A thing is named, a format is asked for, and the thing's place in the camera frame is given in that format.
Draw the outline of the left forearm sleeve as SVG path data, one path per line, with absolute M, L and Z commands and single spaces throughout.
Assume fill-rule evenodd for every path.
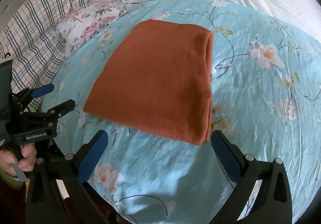
M 1 223 L 26 223 L 26 185 L 1 169 Z

